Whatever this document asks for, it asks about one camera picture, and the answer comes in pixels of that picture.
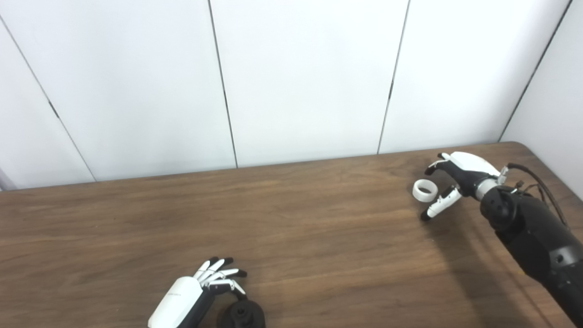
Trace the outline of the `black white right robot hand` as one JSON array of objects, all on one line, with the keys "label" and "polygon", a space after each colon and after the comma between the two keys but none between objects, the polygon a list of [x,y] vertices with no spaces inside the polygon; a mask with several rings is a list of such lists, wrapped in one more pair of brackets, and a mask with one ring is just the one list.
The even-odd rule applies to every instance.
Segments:
[{"label": "black white right robot hand", "polygon": [[455,181],[446,188],[431,205],[421,213],[422,221],[429,221],[451,207],[463,197],[482,200],[487,191],[501,185],[501,172],[487,160],[468,152],[439,153],[439,160],[429,165],[425,176],[435,171],[446,172]]}]

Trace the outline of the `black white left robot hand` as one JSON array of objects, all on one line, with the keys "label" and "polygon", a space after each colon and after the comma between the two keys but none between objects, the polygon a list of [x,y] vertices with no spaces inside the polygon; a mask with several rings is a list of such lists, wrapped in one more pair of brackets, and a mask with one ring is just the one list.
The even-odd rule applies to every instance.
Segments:
[{"label": "black white left robot hand", "polygon": [[148,328],[197,328],[217,296],[232,293],[238,300],[247,299],[246,292],[235,280],[247,272],[228,268],[234,259],[216,256],[206,260],[191,276],[180,277],[166,292],[153,314]]}]

